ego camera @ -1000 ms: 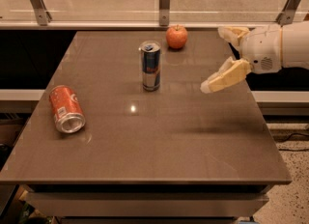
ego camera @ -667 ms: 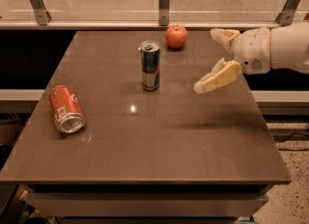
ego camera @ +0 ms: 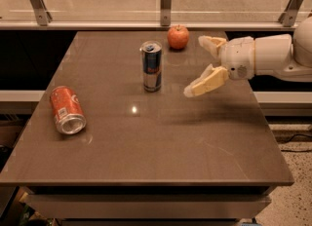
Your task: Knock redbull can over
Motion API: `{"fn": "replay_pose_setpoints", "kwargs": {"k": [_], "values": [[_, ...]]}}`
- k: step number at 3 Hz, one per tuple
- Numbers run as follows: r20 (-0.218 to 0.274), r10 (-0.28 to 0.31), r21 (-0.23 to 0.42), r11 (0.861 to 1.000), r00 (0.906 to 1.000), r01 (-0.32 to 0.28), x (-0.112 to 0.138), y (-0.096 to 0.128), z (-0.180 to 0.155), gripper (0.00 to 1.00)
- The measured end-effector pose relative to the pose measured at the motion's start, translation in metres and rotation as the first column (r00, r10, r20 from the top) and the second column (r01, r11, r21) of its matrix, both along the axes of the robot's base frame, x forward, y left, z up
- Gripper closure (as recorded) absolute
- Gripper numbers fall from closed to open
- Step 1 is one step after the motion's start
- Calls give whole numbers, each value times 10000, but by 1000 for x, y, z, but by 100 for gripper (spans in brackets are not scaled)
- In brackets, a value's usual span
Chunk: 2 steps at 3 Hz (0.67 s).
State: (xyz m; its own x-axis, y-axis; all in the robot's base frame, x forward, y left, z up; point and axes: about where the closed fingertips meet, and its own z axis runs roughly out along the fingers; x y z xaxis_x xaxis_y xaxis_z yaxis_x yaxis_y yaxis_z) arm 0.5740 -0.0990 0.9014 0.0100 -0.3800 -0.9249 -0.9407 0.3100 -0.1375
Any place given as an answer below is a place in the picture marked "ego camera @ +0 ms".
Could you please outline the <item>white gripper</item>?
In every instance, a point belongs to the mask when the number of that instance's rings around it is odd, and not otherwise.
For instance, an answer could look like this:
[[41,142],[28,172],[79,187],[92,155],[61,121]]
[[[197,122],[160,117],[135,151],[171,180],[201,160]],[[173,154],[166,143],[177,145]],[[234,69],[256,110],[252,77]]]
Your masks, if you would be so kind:
[[210,64],[200,77],[184,89],[183,94],[186,97],[216,90],[223,86],[229,77],[232,80],[249,80],[254,76],[254,38],[248,36],[227,42],[221,37],[200,36],[198,42],[214,58],[218,57],[219,51],[222,66],[213,67]]

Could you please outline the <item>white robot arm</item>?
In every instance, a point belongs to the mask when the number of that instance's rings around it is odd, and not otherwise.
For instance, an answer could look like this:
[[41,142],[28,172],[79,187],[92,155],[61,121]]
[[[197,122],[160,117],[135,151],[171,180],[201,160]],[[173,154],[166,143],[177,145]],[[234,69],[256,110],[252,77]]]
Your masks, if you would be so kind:
[[304,20],[293,35],[280,34],[254,39],[251,36],[227,41],[200,36],[198,42],[220,66],[207,66],[183,94],[199,96],[223,86],[228,79],[250,80],[267,75],[291,82],[312,79],[312,18]]

